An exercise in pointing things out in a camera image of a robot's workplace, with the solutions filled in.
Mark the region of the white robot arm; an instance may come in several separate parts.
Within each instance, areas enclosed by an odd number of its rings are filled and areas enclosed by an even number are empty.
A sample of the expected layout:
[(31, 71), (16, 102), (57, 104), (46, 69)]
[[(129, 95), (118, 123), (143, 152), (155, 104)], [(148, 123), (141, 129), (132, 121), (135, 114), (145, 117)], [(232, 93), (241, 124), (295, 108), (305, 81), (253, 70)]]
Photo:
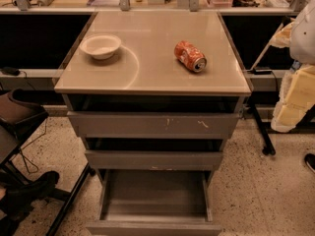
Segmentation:
[(271, 127), (281, 133), (294, 129), (315, 105), (315, 0), (271, 38), (271, 45), (289, 48), (290, 57), (300, 64), (282, 79)]

